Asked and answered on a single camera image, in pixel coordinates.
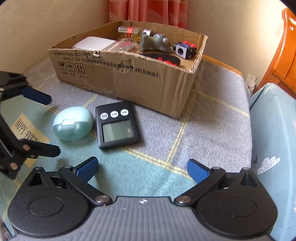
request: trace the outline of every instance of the red label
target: red label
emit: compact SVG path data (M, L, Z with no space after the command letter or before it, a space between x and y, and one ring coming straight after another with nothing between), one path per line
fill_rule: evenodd
M128 28L128 31L126 32L126 37L127 37L127 38L130 38L132 32L133 32L133 27L129 27L129 28Z

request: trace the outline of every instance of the yellow patch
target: yellow patch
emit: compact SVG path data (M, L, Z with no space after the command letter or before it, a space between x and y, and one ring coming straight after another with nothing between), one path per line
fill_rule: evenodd
M22 113L10 127L13 134L18 139L29 139L32 141L39 141L43 143L49 143L48 139L40 130L38 130L32 122ZM36 159L28 158L26 160L26 165L30 168L34 164Z

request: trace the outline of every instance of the bottle with yellow liquid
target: bottle with yellow liquid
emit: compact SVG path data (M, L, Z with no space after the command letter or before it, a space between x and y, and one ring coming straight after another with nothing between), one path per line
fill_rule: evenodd
M118 28L118 39L132 38L140 43L142 32L145 32L148 36L153 36L153 30L122 25Z

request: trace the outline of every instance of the red and blue toy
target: red and blue toy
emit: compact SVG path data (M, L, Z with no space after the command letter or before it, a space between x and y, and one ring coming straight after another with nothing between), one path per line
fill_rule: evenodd
M181 58L190 59L195 55L197 47L195 44L184 41L174 44L173 50L176 52L176 55L180 56Z

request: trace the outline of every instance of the black digital timer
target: black digital timer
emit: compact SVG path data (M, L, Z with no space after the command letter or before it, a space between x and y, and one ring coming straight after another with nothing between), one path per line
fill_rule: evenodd
M97 106L96 129L100 148L125 146L141 140L132 106L127 101Z

